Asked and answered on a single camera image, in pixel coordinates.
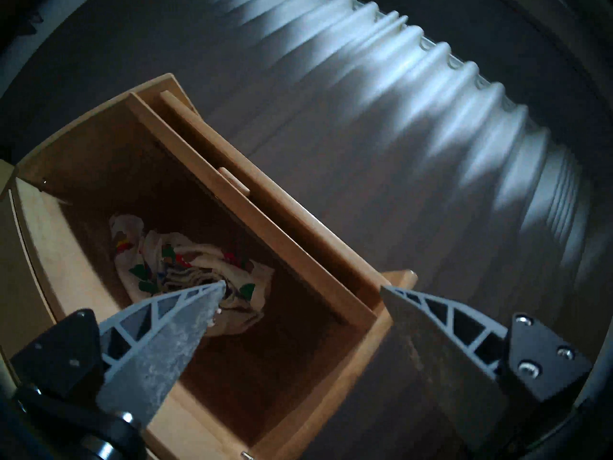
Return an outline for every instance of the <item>wooden cabinet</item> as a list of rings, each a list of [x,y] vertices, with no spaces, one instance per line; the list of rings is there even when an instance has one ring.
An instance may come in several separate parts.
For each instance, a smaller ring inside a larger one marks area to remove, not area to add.
[[[386,279],[208,127],[170,74],[40,144],[9,197],[2,238],[29,288],[3,295],[0,316],[23,309],[37,320],[17,341],[2,335],[12,351],[74,310],[103,320],[130,303],[110,252],[114,213],[238,242],[275,268],[264,318],[199,348],[149,425],[161,459],[297,458],[391,326],[378,295]]]

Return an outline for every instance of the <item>cloth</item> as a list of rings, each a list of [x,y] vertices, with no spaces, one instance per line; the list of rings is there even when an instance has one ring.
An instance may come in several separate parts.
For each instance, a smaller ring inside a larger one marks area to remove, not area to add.
[[[226,293],[206,337],[244,333],[264,316],[274,270],[239,259],[179,232],[149,231],[139,217],[111,217],[111,237],[119,279],[133,303],[145,298],[225,280]]]

